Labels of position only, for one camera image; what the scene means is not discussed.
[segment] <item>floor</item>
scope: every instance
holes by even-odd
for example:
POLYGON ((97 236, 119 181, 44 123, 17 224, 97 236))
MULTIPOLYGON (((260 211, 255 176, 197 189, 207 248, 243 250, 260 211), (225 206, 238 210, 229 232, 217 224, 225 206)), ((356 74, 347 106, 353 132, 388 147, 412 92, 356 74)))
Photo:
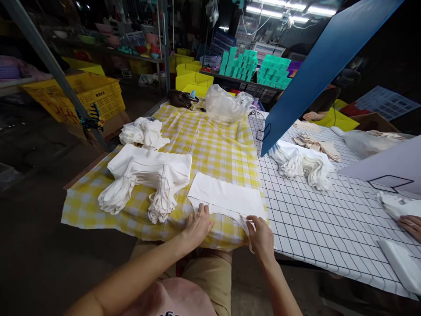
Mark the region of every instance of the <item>floor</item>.
MULTIPOLYGON (((122 90, 131 119, 161 99, 153 95, 139 102, 138 95, 146 91, 124 86, 122 90)), ((78 143, 58 123, 52 122, 43 133, 51 141, 77 145, 47 168, 0 194, 3 315, 63 314, 81 295, 125 263, 136 242, 117 230, 81 230, 60 223, 66 196, 62 187, 99 152, 78 143)), ((38 134, 28 135, 19 146, 32 148, 39 141, 38 134)), ((9 155, 9 161, 15 154, 9 155)), ((41 160, 39 156, 31 157, 32 162, 41 160)), ((317 272, 292 267, 283 267, 283 271, 304 315, 335 314, 321 302, 317 272)), ((237 249, 233 255, 232 314, 272 314, 264 276, 248 248, 237 249)))

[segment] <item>purple basket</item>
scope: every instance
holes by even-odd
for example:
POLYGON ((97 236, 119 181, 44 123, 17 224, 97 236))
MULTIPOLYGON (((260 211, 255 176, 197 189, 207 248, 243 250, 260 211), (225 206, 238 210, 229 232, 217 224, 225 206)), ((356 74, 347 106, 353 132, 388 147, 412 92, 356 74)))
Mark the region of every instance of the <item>purple basket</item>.
POLYGON ((0 79, 18 79, 19 67, 16 65, 0 65, 0 79))

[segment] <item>plastic bag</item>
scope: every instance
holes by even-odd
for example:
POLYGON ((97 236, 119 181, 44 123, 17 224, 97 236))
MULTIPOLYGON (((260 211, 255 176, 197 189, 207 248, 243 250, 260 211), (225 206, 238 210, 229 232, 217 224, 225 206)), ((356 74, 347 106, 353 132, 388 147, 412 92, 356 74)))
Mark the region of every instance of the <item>plastic bag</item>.
POLYGON ((236 122, 247 114, 252 102, 253 97, 246 92, 233 97, 219 85, 212 85, 206 93, 206 112, 213 121, 236 122))
POLYGON ((207 3, 206 15, 209 17, 210 28, 213 28, 219 18, 218 0, 210 0, 207 3))
POLYGON ((364 159, 401 144, 406 141, 406 139, 413 137, 411 135, 393 133, 405 138, 395 139, 390 137, 375 136, 373 135, 373 132, 377 131, 363 132, 360 130, 352 130, 344 133, 343 140, 353 153, 355 153, 360 159, 364 159))

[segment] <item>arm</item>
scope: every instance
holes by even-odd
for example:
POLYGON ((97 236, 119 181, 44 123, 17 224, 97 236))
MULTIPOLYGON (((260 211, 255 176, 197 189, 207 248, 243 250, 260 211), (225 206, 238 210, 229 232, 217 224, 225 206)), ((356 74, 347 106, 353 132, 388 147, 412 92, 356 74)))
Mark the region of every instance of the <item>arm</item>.
POLYGON ((273 233, 265 220, 256 216, 248 216, 253 225, 247 222, 249 239, 257 259, 266 276, 271 295, 272 309, 275 316, 303 316, 300 308, 282 273, 281 267, 275 260, 273 252, 273 233))
POLYGON ((200 204, 199 211, 189 215, 180 234, 116 270, 80 298, 66 316, 120 315, 166 269, 198 247, 213 225, 214 222, 209 222, 209 207, 200 204))
POLYGON ((303 115, 303 119, 306 121, 321 121, 326 114, 327 112, 308 112, 303 115))

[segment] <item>store shelf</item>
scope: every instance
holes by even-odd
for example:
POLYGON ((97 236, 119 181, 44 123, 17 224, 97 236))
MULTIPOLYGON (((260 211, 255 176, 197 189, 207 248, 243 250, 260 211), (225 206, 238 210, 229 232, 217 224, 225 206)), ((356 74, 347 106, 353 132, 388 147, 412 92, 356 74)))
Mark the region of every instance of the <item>store shelf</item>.
POLYGON ((283 91, 282 89, 274 88, 274 87, 271 87, 271 86, 261 85, 261 84, 258 84, 256 82, 251 82, 251 81, 241 80, 241 79, 237 79, 237 78, 233 78, 233 77, 228 77, 228 76, 225 76, 225 75, 220 75, 217 72, 206 72, 206 71, 203 71, 203 70, 200 70, 199 72, 201 74, 210 75, 210 76, 215 77, 215 78, 221 78, 221 79, 225 79, 225 80, 235 81, 235 82, 238 82, 238 83, 255 85, 258 88, 269 89, 269 90, 273 90, 273 91, 276 91, 276 92, 282 92, 283 91))
POLYGON ((148 57, 143 57, 143 56, 139 56, 139 55, 132 55, 132 54, 128 54, 128 53, 123 53, 123 52, 120 52, 117 49, 108 48, 108 47, 103 46, 103 45, 86 44, 86 43, 83 43, 83 42, 81 42, 77 39, 52 38, 51 40, 55 44, 65 44, 65 45, 78 46, 78 47, 82 47, 82 48, 96 50, 96 51, 99 51, 101 53, 105 53, 105 54, 109 54, 109 55, 117 55, 117 56, 123 56, 123 57, 126 57, 126 58, 138 59, 138 60, 142 60, 142 61, 149 61, 149 62, 152 62, 152 63, 155 63, 155 64, 160 64, 160 63, 164 62, 163 59, 154 59, 154 58, 148 58, 148 57))

